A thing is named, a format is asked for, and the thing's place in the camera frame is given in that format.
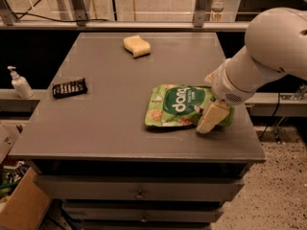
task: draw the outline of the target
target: drawer knob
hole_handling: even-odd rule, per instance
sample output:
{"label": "drawer knob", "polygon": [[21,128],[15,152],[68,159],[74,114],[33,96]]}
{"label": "drawer knob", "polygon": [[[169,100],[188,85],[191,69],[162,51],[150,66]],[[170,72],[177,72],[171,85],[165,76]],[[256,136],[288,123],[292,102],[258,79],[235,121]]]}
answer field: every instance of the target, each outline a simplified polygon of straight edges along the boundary
{"label": "drawer knob", "polygon": [[142,191],[138,191],[138,194],[135,196],[135,198],[137,199],[137,200],[142,200],[142,199],[144,199],[144,195],[142,195]]}
{"label": "drawer knob", "polygon": [[147,218],[145,216],[143,216],[143,218],[140,220],[142,223],[146,223],[148,222]]}

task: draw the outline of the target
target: metal post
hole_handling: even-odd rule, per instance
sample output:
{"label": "metal post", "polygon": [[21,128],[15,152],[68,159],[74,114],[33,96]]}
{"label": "metal post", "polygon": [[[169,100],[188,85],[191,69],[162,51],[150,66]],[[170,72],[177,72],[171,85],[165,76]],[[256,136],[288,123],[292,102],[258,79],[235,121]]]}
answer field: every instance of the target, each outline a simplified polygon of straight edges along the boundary
{"label": "metal post", "polygon": [[6,0],[0,0],[0,16],[6,26],[12,26],[17,21],[17,17],[10,10]]}
{"label": "metal post", "polygon": [[88,20],[83,0],[71,0],[78,25],[84,25]]}
{"label": "metal post", "polygon": [[208,0],[196,0],[193,23],[195,27],[202,27],[204,21],[208,21],[207,10]]}

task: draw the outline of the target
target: cable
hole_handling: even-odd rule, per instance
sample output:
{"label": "cable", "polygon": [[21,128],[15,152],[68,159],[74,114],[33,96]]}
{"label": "cable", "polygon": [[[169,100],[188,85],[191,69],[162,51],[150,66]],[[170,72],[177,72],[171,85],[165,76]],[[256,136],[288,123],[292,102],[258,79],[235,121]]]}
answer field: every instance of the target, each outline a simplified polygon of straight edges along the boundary
{"label": "cable", "polygon": [[[278,108],[279,108],[279,105],[280,105],[280,92],[278,92],[278,102],[277,102],[277,105],[276,105],[276,108],[275,108],[275,111],[273,112],[272,114],[272,117],[275,116]],[[262,136],[265,134],[265,132],[267,131],[267,128],[269,127],[269,124],[267,124],[267,126],[265,127],[265,129],[263,130],[262,134],[258,137],[258,139],[260,140],[262,138]]]}
{"label": "cable", "polygon": [[42,15],[30,13],[30,12],[14,12],[14,14],[29,15],[29,16],[33,16],[37,18],[47,19],[47,20],[56,21],[56,22],[65,22],[65,23],[74,23],[74,22],[76,23],[76,22],[83,22],[83,21],[109,21],[107,19],[60,20],[60,19],[54,19],[54,18],[50,18],[50,17],[46,17],[46,16],[42,16]]}

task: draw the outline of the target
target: gray tabletop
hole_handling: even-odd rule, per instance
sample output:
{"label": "gray tabletop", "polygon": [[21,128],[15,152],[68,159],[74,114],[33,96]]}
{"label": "gray tabletop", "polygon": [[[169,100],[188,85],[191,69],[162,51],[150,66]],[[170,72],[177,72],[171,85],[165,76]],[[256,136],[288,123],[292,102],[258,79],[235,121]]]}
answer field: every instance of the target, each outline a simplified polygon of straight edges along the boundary
{"label": "gray tabletop", "polygon": [[[141,35],[152,53],[134,59],[123,38]],[[263,162],[243,105],[231,127],[156,132],[144,124],[154,87],[203,84],[224,61],[211,33],[82,33],[53,83],[85,78],[88,93],[55,100],[50,85],[10,153],[23,159]]]}

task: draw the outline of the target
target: bottle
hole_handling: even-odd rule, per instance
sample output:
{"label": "bottle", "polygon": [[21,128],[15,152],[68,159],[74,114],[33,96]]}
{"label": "bottle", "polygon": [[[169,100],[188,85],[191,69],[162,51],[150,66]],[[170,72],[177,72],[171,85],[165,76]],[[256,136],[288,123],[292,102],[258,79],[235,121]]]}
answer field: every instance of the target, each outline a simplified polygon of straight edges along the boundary
{"label": "bottle", "polygon": [[27,99],[33,96],[34,91],[24,77],[19,76],[14,70],[16,67],[8,66],[12,76],[12,86],[16,90],[17,94],[22,99]]}

